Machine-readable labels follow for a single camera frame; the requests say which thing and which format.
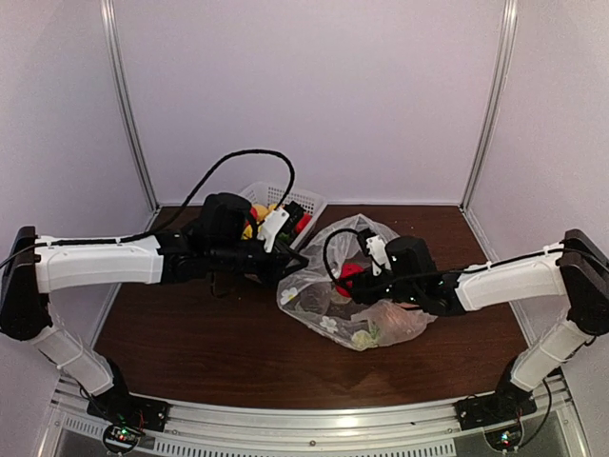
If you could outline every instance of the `basket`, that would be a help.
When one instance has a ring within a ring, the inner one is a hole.
[[[252,205],[264,205],[268,207],[273,203],[279,203],[279,200],[284,195],[285,186],[270,184],[265,182],[257,182],[243,189],[239,195],[245,197]],[[290,247],[297,250],[305,242],[306,237],[315,228],[317,220],[327,207],[327,201],[322,195],[319,195],[308,190],[295,189],[285,198],[284,203],[287,205],[290,202],[296,202],[304,208],[306,212],[311,214],[311,221],[306,225],[304,230],[296,237]]]

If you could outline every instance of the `brown wooden surface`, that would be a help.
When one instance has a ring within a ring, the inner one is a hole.
[[[161,220],[171,212],[164,209]],[[424,237],[438,268],[485,260],[452,207],[328,207],[318,228],[358,212]],[[188,209],[180,222],[196,214]],[[274,290],[245,279],[237,286],[216,299],[207,281],[123,285],[97,350],[119,364],[133,392],[235,407],[321,408],[492,390],[525,349],[507,305],[439,318],[413,341],[356,352],[279,311]]]

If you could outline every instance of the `black cable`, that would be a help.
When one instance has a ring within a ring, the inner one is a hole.
[[[47,243],[35,243],[33,245],[29,245],[26,248],[18,250],[17,252],[14,252],[9,257],[7,257],[2,262],[0,262],[0,269],[4,268],[6,265],[8,265],[10,263],[10,261],[12,261],[15,257],[23,254],[24,252],[28,252],[29,250],[34,250],[36,248],[43,248],[46,245],[47,245]]]
[[[218,169],[219,166],[221,166],[227,160],[230,160],[234,157],[242,157],[244,155],[272,155],[274,157],[282,159],[285,162],[285,164],[289,168],[289,182],[287,183],[287,187],[285,188],[284,195],[282,195],[281,200],[279,201],[279,203],[277,203],[277,208],[280,208],[281,205],[283,204],[285,198],[287,198],[287,195],[289,195],[289,193],[292,191],[292,187],[294,186],[294,180],[296,179],[296,170],[294,169],[294,166],[292,165],[290,160],[287,157],[285,157],[285,155],[283,155],[281,152],[278,152],[277,150],[270,150],[270,149],[238,150],[236,152],[231,152],[230,154],[225,155],[218,162],[216,162],[213,165],[213,167],[211,167],[207,171],[205,176],[203,178],[201,178],[201,180],[193,188],[193,190],[190,192],[190,194],[188,195],[188,197],[186,198],[184,203],[182,203],[182,205],[178,208],[178,210],[175,213],[173,213],[173,215],[169,219],[167,219],[163,224],[159,225],[156,228],[152,228],[150,230],[143,231],[142,233],[138,233],[136,235],[131,235],[131,236],[122,238],[121,243],[129,243],[132,241],[141,240],[142,238],[146,238],[147,236],[158,233],[159,230],[166,229],[167,227],[169,227],[171,224],[173,224],[178,219],[180,214],[182,214],[182,212],[184,212],[184,210],[187,208],[190,201],[195,197],[195,195],[197,194],[199,189],[203,186],[203,184],[206,183],[206,181],[209,179],[209,177],[214,173],[214,171],[216,169]]]
[[[289,255],[292,256],[292,259],[289,261],[287,266],[285,266],[285,268],[284,268],[284,272],[283,272],[284,278],[286,276],[288,276],[296,271],[300,271],[301,269],[306,268],[306,266],[308,266],[308,259],[306,257],[304,257],[297,250],[294,250],[290,245],[288,245],[287,243],[284,243],[281,240],[275,240],[275,243],[280,245],[281,249],[285,249],[287,251],[287,253],[289,253]]]
[[[76,383],[78,384],[78,386],[80,386],[79,388],[79,393],[80,396],[83,397],[85,400],[87,400],[88,402],[90,402],[93,407],[95,408],[95,410],[97,411],[97,413],[102,416],[102,418],[108,422],[110,422],[111,424],[113,424],[114,426],[118,426],[118,424],[116,424],[114,421],[110,420],[110,418],[105,414],[105,412],[97,405],[97,402],[95,401],[95,399],[93,398],[93,396],[88,393],[85,388],[83,387],[82,384],[80,384],[78,381],[76,381]]]
[[[381,265],[380,263],[377,262],[377,259],[374,258],[374,256],[370,255],[370,260],[372,261],[372,263],[374,265],[376,265],[377,267],[379,267],[381,269],[381,271],[385,271],[385,267],[383,265]]]
[[[360,234],[357,230],[355,230],[353,228],[339,228],[338,230],[330,233],[327,236],[327,238],[325,238],[324,249],[322,250],[322,257],[324,260],[325,271],[327,272],[328,276],[330,277],[330,279],[332,280],[334,285],[338,288],[344,288],[344,285],[342,285],[341,282],[339,281],[339,279],[336,278],[334,276],[334,274],[332,273],[332,268],[330,267],[330,263],[327,260],[327,248],[330,245],[330,241],[332,241],[332,238],[334,238],[336,235],[339,235],[341,233],[352,233],[355,236],[358,236]]]
[[[277,158],[283,160],[285,162],[285,164],[287,165],[287,168],[289,169],[289,181],[287,183],[287,187],[285,188],[284,194],[282,195],[282,198],[277,203],[277,208],[279,208],[284,203],[285,199],[287,198],[289,193],[292,191],[292,188],[294,187],[294,180],[296,179],[296,170],[294,169],[294,166],[283,153],[278,152],[277,150],[244,149],[244,150],[238,150],[235,152],[231,152],[230,154],[227,154],[224,157],[222,157],[220,160],[218,160],[218,162],[216,162],[207,171],[205,176],[203,178],[201,178],[201,180],[197,183],[197,185],[192,189],[190,194],[187,196],[186,200],[173,213],[173,215],[171,217],[169,217],[169,219],[167,219],[163,224],[160,224],[156,228],[151,228],[150,230],[146,230],[146,231],[134,234],[134,235],[130,235],[130,236],[126,236],[124,238],[118,238],[118,239],[117,238],[97,238],[97,239],[90,239],[90,240],[82,240],[82,239],[81,240],[57,240],[57,241],[54,241],[51,245],[52,246],[115,245],[118,243],[130,243],[133,241],[138,241],[138,240],[141,240],[148,236],[154,235],[154,234],[158,233],[160,230],[163,230],[163,229],[166,229],[167,227],[169,227],[171,224],[173,224],[178,219],[178,217],[180,217],[180,215],[188,207],[188,204],[196,196],[199,189],[201,189],[203,184],[205,184],[207,182],[209,177],[216,171],[216,169],[218,169],[219,166],[221,166],[227,160],[230,160],[234,157],[242,157],[244,155],[271,155],[273,157],[277,157]]]
[[[548,386],[548,383],[545,381],[545,379],[543,380],[543,385],[545,386],[545,390],[548,392],[548,409],[545,411],[545,414],[543,415],[543,419],[541,419],[541,423],[537,427],[535,432],[533,432],[533,434],[529,437],[528,440],[526,440],[526,442],[522,443],[521,445],[518,445],[518,449],[522,449],[523,447],[528,446],[537,437],[537,435],[540,434],[541,429],[543,428],[545,423],[548,421],[550,412],[552,412],[552,391],[550,390],[550,387]]]
[[[571,249],[572,251],[576,251],[582,254],[586,254],[586,252],[583,251],[579,251],[577,249]],[[554,249],[549,249],[547,251],[548,254],[553,254],[556,252],[563,252],[565,251],[565,249],[563,248],[554,248]],[[429,271],[429,272],[425,272],[425,273],[416,273],[416,274],[408,274],[405,276],[400,276],[400,277],[396,277],[393,278],[389,281],[386,281],[382,284],[379,284],[377,286],[373,286],[370,288],[360,288],[358,290],[361,291],[367,291],[367,292],[374,292],[374,291],[378,291],[378,290],[383,290],[388,288],[389,286],[393,286],[396,283],[399,283],[400,281],[415,281],[418,279],[426,279],[426,278],[434,278],[434,277],[438,277],[438,276],[443,276],[445,274],[476,274],[476,273],[482,273],[483,271],[487,271],[488,269],[492,269],[492,268],[496,268],[496,267],[500,267],[502,265],[507,265],[507,264],[511,264],[514,262],[518,262],[520,260],[524,260],[524,259],[529,259],[532,257],[537,257],[539,255],[544,254],[545,251],[543,250],[539,250],[536,252],[531,252],[528,254],[524,254],[524,255],[520,255],[518,257],[512,257],[510,259],[506,259],[506,260],[501,260],[499,262],[495,262],[494,264],[491,264],[490,266],[484,266],[484,267],[480,267],[480,268],[475,268],[475,269],[445,269],[445,270],[440,270],[440,271]]]

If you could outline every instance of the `white wall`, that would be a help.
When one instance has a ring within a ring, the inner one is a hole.
[[[473,211],[501,257],[581,228],[609,252],[609,4],[520,2],[501,114]],[[564,300],[525,305],[533,331]],[[607,455],[609,339],[583,348],[566,375],[594,456]]]
[[[99,1],[0,3],[0,259],[19,227],[130,233],[148,219],[112,85]],[[90,339],[108,287],[54,294]],[[0,455],[30,457],[53,367],[0,335]]]
[[[268,148],[293,159],[297,186],[334,202],[457,203],[502,9],[502,0],[118,0],[159,200],[182,202],[227,152]],[[201,199],[286,179],[273,159],[239,159]]]

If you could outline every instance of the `plastic bag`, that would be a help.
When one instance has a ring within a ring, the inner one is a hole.
[[[355,350],[391,346],[419,336],[427,324],[436,320],[435,316],[419,310],[406,311],[388,300],[371,307],[359,305],[335,290],[324,267],[324,242],[330,233],[344,228],[372,229],[385,242],[398,237],[392,229],[362,214],[323,229],[301,251],[309,260],[308,267],[279,283],[279,308],[313,331]],[[327,258],[336,277],[340,276],[346,261],[364,268],[370,266],[370,259],[360,252],[356,237],[351,233],[340,233],[332,239]]]

